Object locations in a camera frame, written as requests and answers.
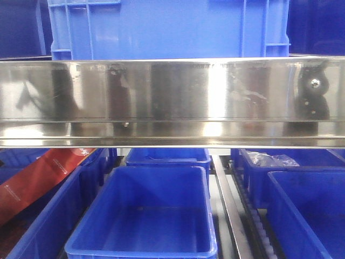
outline red plastic bag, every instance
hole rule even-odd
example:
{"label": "red plastic bag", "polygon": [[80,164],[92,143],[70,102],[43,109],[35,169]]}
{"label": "red plastic bag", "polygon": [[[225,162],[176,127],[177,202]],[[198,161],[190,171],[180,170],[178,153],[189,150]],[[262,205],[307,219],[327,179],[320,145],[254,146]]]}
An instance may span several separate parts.
{"label": "red plastic bag", "polygon": [[54,148],[0,185],[0,226],[66,178],[95,148]]}

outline plastic bin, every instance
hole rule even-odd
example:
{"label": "plastic bin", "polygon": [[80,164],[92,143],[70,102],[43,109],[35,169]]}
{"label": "plastic bin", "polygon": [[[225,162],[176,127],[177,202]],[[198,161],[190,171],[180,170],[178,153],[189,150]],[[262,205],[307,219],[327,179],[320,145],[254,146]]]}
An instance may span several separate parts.
{"label": "plastic bin", "polygon": [[0,1],[0,58],[50,55],[52,41],[46,0]]}
{"label": "plastic bin", "polygon": [[132,148],[126,158],[127,166],[205,168],[209,185],[211,157],[207,148]]}
{"label": "plastic bin", "polygon": [[[248,154],[245,152],[257,151],[265,152],[269,155],[285,154],[293,158],[299,167],[263,167],[252,163]],[[248,183],[249,198],[255,208],[267,208],[270,200],[268,188],[269,171],[293,171],[293,170],[315,170],[316,168],[336,168],[344,167],[345,160],[336,156],[327,149],[240,149],[243,159],[244,182]]]}
{"label": "plastic bin", "polygon": [[287,259],[345,255],[345,171],[272,172],[267,218]]}
{"label": "plastic bin", "polygon": [[345,55],[345,1],[291,0],[291,53]]}
{"label": "plastic bin", "polygon": [[69,259],[216,258],[202,167],[118,167],[67,241]]}
{"label": "plastic bin", "polygon": [[2,168],[24,168],[47,152],[48,148],[7,148],[0,151]]}
{"label": "plastic bin", "polygon": [[62,59],[281,57],[289,0],[48,0]]}
{"label": "plastic bin", "polygon": [[[99,150],[101,152],[93,153],[65,182],[16,216],[25,219],[29,225],[32,224],[6,259],[57,258],[72,229],[99,189],[99,175],[105,173],[100,169],[104,169],[104,157],[109,149]],[[20,169],[2,170],[17,172]]]}

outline clear plastic bag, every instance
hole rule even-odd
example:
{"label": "clear plastic bag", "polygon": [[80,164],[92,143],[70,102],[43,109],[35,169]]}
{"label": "clear plastic bag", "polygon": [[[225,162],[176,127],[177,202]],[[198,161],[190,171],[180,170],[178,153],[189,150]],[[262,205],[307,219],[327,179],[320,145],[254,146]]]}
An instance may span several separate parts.
{"label": "clear plastic bag", "polygon": [[300,166],[287,155],[268,155],[267,153],[246,151],[253,164],[263,167]]}

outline metal rail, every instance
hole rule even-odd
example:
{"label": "metal rail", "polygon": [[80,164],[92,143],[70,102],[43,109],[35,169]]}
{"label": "metal rail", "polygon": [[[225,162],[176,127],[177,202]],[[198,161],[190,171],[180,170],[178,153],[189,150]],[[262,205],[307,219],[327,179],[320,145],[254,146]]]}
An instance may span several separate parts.
{"label": "metal rail", "polygon": [[245,234],[243,224],[232,196],[229,184],[224,173],[222,162],[219,156],[213,156],[213,163],[216,170],[216,179],[224,203],[229,231],[231,231],[233,246],[239,259],[254,259],[248,238]]}
{"label": "metal rail", "polygon": [[0,147],[345,147],[345,57],[0,62]]}

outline screw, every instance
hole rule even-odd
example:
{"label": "screw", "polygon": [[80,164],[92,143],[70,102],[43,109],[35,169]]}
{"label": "screw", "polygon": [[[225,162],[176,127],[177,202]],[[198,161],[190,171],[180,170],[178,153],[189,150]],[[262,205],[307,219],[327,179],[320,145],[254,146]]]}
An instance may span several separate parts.
{"label": "screw", "polygon": [[314,89],[319,88],[321,86],[320,80],[318,80],[316,78],[314,78],[310,84],[312,85],[312,88],[314,88]]}

